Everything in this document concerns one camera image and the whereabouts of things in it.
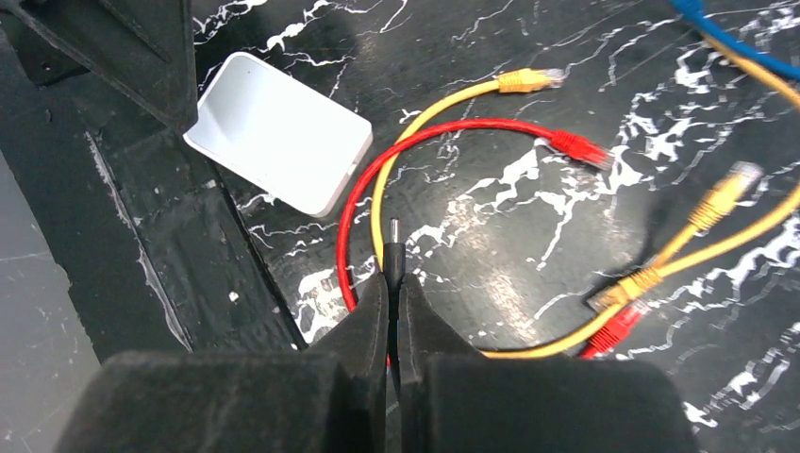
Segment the white network switch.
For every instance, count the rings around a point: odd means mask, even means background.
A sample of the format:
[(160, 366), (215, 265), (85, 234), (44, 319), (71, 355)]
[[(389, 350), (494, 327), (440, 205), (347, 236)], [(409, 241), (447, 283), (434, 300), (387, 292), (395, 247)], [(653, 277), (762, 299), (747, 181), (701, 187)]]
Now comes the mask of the white network switch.
[(246, 52), (197, 103), (188, 146), (295, 210), (328, 215), (373, 141), (371, 123)]

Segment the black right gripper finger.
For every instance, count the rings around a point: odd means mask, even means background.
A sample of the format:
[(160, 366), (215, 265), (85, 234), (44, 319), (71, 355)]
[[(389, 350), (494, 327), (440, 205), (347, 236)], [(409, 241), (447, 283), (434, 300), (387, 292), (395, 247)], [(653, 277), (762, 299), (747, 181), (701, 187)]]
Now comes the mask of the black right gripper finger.
[(433, 309), (417, 277), (399, 293), (407, 452), (695, 452), (675, 385), (638, 361), (489, 359)]
[(388, 290), (302, 352), (128, 351), (80, 396), (58, 452), (380, 452)]

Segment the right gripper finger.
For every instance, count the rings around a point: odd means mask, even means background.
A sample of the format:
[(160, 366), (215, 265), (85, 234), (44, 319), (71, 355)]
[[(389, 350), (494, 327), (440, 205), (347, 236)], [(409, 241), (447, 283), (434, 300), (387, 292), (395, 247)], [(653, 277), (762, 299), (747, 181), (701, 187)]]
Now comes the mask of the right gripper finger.
[(176, 132), (197, 121), (189, 1), (4, 1), (1, 28), (38, 86), (88, 71)]

